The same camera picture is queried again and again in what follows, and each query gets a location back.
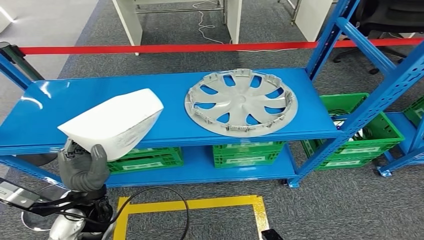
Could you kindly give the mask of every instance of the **cable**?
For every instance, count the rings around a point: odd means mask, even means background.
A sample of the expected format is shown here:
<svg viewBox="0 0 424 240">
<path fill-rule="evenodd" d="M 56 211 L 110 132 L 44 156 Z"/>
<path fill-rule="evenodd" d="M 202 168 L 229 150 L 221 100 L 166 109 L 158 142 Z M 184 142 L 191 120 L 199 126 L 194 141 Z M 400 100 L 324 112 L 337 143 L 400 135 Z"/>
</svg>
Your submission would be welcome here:
<svg viewBox="0 0 424 240">
<path fill-rule="evenodd" d="M 392 36 L 393 38 L 395 38 L 395 39 L 403 39 L 403 37 L 395 36 L 395 35 L 393 35 L 391 32 L 388 32 L 388 34 L 389 34 L 390 36 Z"/>
<path fill-rule="evenodd" d="M 199 2 L 199 3 L 195 3 L 195 4 L 192 5 L 192 7 L 195 8 L 195 9 L 202 9 L 202 8 L 197 7 L 197 6 L 200 5 L 200 4 L 205 4 L 205 3 L 218 4 L 218 2 L 213 2 L 211 0 L 207 0 L 207 1 Z M 203 17 L 205 16 L 205 14 L 202 11 L 198 11 L 198 12 L 200 13 L 200 22 L 197 24 L 199 26 L 199 28 L 197 30 L 201 33 L 202 37 L 204 39 L 213 41 L 215 43 L 224 44 L 222 41 L 218 41 L 218 40 L 215 40 L 215 39 L 212 39 L 212 38 L 205 36 L 205 33 L 202 31 L 202 29 L 214 29 L 214 28 L 216 28 L 216 26 L 215 25 L 203 25 Z"/>
<path fill-rule="evenodd" d="M 183 240 L 185 237 L 186 237 L 186 235 L 187 235 L 187 232 L 189 231 L 189 226 L 190 226 L 190 214 L 189 214 L 189 204 L 187 203 L 187 200 L 179 193 L 179 192 L 177 192 L 177 191 L 175 191 L 174 189 L 172 189 L 172 188 L 169 188 L 169 187 L 165 187 L 165 186 L 154 186 L 154 187 L 149 187 L 149 188 L 146 188 L 146 189 L 142 189 L 142 190 L 139 190 L 138 192 L 136 192 L 136 193 L 134 193 L 133 195 L 131 195 L 124 203 L 123 203 L 123 205 L 120 207 L 120 209 L 118 210 L 118 212 L 116 213 L 116 215 L 115 215 L 115 217 L 111 220 L 111 221 L 109 221 L 109 222 L 99 222 L 99 221 L 96 221 L 96 220 L 92 220 L 92 219 L 90 219 L 90 218 L 88 218 L 88 217 L 86 217 L 86 216 L 81 216 L 81 215 L 78 215 L 78 214 L 75 214 L 75 213 L 70 213 L 70 212 L 64 212 L 64 211 L 61 211 L 61 212 L 57 212 L 56 214 L 59 214 L 59 215 L 64 215 L 64 216 L 69 216 L 69 217 L 74 217 L 74 218 L 80 218 L 80 219 L 84 219 L 84 220 L 86 220 L 87 222 L 90 222 L 90 223 L 93 223 L 93 224 L 99 224 L 99 225 L 110 225 L 110 224 L 113 224 L 114 222 L 116 222 L 116 220 L 119 218 L 119 216 L 120 216 L 120 214 L 122 213 L 122 211 L 124 210 L 124 208 L 125 208 L 125 206 L 127 206 L 127 204 L 128 203 L 130 203 L 130 201 L 133 199 L 133 198 L 135 198 L 136 196 L 138 196 L 139 194 L 141 194 L 141 193 L 144 193 L 144 192 L 146 192 L 146 191 L 148 191 L 148 190 L 152 190 L 152 189 L 167 189 L 167 190 L 169 190 L 169 191 L 172 191 L 172 192 L 174 192 L 174 193 L 176 193 L 180 198 L 181 198 L 181 200 L 184 202 L 184 205 L 185 205 L 185 211 L 186 211 L 186 221 L 185 221 L 185 228 L 184 228 L 184 232 L 182 233 L 182 236 L 181 236 L 181 238 L 180 238 L 180 240 Z"/>
<path fill-rule="evenodd" d="M 205 4 L 205 3 L 218 4 L 218 1 L 214 2 L 214 1 L 211 1 L 211 0 L 206 0 L 206 1 L 195 3 L 195 4 L 192 5 L 192 7 L 195 8 L 195 9 L 201 10 L 202 8 L 197 7 L 198 5 Z M 222 41 L 215 40 L 215 39 L 212 39 L 210 37 L 205 36 L 205 33 L 202 31 L 202 29 L 214 29 L 214 28 L 216 28 L 216 26 L 215 25 L 203 25 L 203 18 L 205 16 L 205 14 L 202 11 L 198 11 L 198 12 L 200 13 L 200 22 L 197 24 L 199 26 L 199 28 L 197 30 L 201 33 L 201 36 L 206 40 L 209 40 L 209 41 L 212 41 L 212 42 L 215 42 L 215 43 L 219 43 L 219 44 L 224 44 Z M 257 51 L 237 50 L 237 52 L 247 52 L 247 53 L 271 52 L 271 53 L 276 53 L 276 52 L 281 52 L 281 51 L 286 51 L 286 50 L 297 50 L 297 49 L 299 49 L 299 48 L 286 48 L 286 49 L 278 49 L 278 50 L 257 50 Z"/>
<path fill-rule="evenodd" d="M 279 49 L 279 50 L 257 50 L 257 51 L 249 51 L 249 50 L 237 50 L 237 52 L 248 52 L 248 53 L 259 53 L 259 52 L 281 52 L 286 50 L 298 50 L 299 48 L 286 48 L 286 49 Z"/>
</svg>

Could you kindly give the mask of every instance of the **white plastic part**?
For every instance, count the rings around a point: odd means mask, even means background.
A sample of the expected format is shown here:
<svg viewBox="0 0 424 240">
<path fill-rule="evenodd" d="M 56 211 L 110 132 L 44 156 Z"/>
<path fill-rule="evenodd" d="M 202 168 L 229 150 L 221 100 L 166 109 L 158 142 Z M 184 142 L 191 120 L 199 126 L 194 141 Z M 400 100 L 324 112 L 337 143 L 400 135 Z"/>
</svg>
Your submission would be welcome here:
<svg viewBox="0 0 424 240">
<path fill-rule="evenodd" d="M 114 161 L 144 138 L 163 108 L 150 89 L 141 89 L 112 97 L 57 128 L 87 151 L 102 145 L 107 160 Z"/>
</svg>

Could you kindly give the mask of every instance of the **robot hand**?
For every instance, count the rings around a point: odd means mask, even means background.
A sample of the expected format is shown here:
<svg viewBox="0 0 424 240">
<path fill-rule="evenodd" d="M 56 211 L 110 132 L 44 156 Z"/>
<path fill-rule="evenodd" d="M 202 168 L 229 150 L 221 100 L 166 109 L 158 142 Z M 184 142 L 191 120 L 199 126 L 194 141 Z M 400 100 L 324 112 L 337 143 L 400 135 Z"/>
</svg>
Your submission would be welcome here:
<svg viewBox="0 0 424 240">
<path fill-rule="evenodd" d="M 91 154 L 68 138 L 58 155 L 59 174 L 63 184 L 73 191 L 92 192 L 102 188 L 109 177 L 107 156 L 102 145 L 91 148 Z"/>
</svg>

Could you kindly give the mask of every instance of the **white cable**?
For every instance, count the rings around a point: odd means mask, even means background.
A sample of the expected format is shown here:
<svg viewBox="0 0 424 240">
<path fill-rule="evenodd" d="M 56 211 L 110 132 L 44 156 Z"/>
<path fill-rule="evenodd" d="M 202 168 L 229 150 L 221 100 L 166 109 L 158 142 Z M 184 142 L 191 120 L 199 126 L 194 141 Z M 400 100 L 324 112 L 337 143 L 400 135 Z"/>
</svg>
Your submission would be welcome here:
<svg viewBox="0 0 424 240">
<path fill-rule="evenodd" d="M 213 1 L 207 0 L 207 1 L 202 1 L 202 2 L 199 2 L 199 3 L 195 3 L 192 6 L 195 9 L 202 9 L 201 7 L 200 8 L 197 7 L 197 5 L 205 4 L 205 3 L 218 4 L 218 2 L 213 2 Z M 197 24 L 199 26 L 199 28 L 197 30 L 201 33 L 202 37 L 204 39 L 209 40 L 209 41 L 213 41 L 213 42 L 216 42 L 216 43 L 219 43 L 219 44 L 224 44 L 222 41 L 218 41 L 218 40 L 215 40 L 215 39 L 212 39 L 212 38 L 205 36 L 205 33 L 202 31 L 202 29 L 214 29 L 214 28 L 216 28 L 216 26 L 215 25 L 203 25 L 203 17 L 205 16 L 205 14 L 202 11 L 198 11 L 198 12 L 200 13 L 200 22 Z"/>
<path fill-rule="evenodd" d="M 257 50 L 257 51 L 249 51 L 249 50 L 237 50 L 237 52 L 248 52 L 248 53 L 259 53 L 259 52 L 281 52 L 286 50 L 298 50 L 299 48 L 286 48 L 286 49 L 279 49 L 279 50 Z"/>
<path fill-rule="evenodd" d="M 393 35 L 391 32 L 388 32 L 388 34 L 389 34 L 390 36 L 394 37 L 395 39 L 403 39 L 403 37 L 395 36 L 395 35 Z"/>
<path fill-rule="evenodd" d="M 202 7 L 197 7 L 198 5 L 205 4 L 205 3 L 218 4 L 218 1 L 214 2 L 214 1 L 211 1 L 211 0 L 206 0 L 206 1 L 195 3 L 195 4 L 192 5 L 192 7 L 195 8 L 195 9 L 201 10 Z M 200 13 L 200 22 L 197 24 L 199 26 L 199 28 L 197 30 L 201 33 L 202 37 L 206 40 L 213 41 L 215 43 L 224 44 L 222 41 L 215 40 L 215 39 L 212 39 L 212 38 L 205 36 L 205 33 L 202 31 L 202 29 L 214 29 L 214 28 L 216 28 L 216 26 L 215 25 L 203 25 L 203 18 L 205 16 L 205 14 L 202 11 L 198 11 L 198 12 Z M 299 48 L 286 48 L 286 49 L 279 49 L 279 50 L 257 50 L 257 51 L 237 50 L 237 52 L 247 52 L 247 53 L 271 52 L 271 53 L 276 53 L 276 52 L 281 52 L 281 51 L 286 51 L 286 50 L 297 50 L 297 49 L 299 49 Z"/>
</svg>

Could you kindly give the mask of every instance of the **black cable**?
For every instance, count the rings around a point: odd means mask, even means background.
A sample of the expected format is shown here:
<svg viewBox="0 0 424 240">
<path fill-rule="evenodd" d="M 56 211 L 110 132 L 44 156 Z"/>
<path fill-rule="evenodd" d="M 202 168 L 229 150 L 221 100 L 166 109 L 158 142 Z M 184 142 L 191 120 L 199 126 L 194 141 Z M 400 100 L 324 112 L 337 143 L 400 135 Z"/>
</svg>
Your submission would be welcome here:
<svg viewBox="0 0 424 240">
<path fill-rule="evenodd" d="M 136 193 L 134 193 L 133 195 L 131 195 L 124 203 L 123 203 L 123 205 L 120 207 L 120 209 L 118 210 L 118 212 L 116 213 L 116 216 L 111 220 L 111 221 L 109 221 L 109 222 L 99 222 L 99 221 L 96 221 L 96 220 L 92 220 L 92 219 L 90 219 L 90 218 L 88 218 L 88 217 L 86 217 L 86 216 L 81 216 L 81 215 L 78 215 L 78 214 L 75 214 L 75 213 L 70 213 L 70 212 L 64 212 L 64 211 L 61 211 L 61 212 L 57 212 L 56 214 L 59 214 L 59 215 L 64 215 L 64 216 L 69 216 L 69 217 L 74 217 L 74 218 L 80 218 L 80 219 L 84 219 L 84 220 L 86 220 L 87 222 L 90 222 L 90 223 L 93 223 L 93 224 L 99 224 L 99 225 L 110 225 L 110 224 L 113 224 L 114 222 L 116 222 L 116 220 L 119 218 L 119 216 L 120 216 L 120 214 L 122 213 L 122 211 L 124 210 L 124 208 L 125 208 L 125 206 L 127 206 L 127 204 L 128 203 L 130 203 L 130 201 L 133 199 L 133 198 L 135 198 L 136 196 L 138 196 L 139 194 L 141 194 L 141 193 L 143 193 L 143 192 L 146 192 L 146 191 L 148 191 L 148 190 L 152 190 L 152 189 L 167 189 L 167 190 L 170 190 L 170 191 L 172 191 L 172 192 L 174 192 L 174 193 L 176 193 L 180 198 L 181 198 L 181 200 L 184 202 L 184 205 L 185 205 L 185 212 L 186 212 L 186 221 L 185 221 L 185 228 L 184 228 L 184 232 L 182 233 L 182 236 L 181 236 L 181 238 L 180 238 L 180 240 L 183 240 L 185 237 L 186 237 L 186 235 L 187 235 L 187 232 L 189 231 L 189 226 L 190 226 L 190 215 L 189 215 L 189 204 L 187 203 L 187 201 L 186 201 L 186 199 L 179 193 L 179 192 L 177 192 L 177 191 L 175 191 L 174 189 L 172 189 L 172 188 L 169 188 L 169 187 L 165 187 L 165 186 L 154 186 L 154 187 L 149 187 L 149 188 L 146 188 L 146 189 L 143 189 L 143 190 L 139 190 L 138 192 L 136 192 Z"/>
</svg>

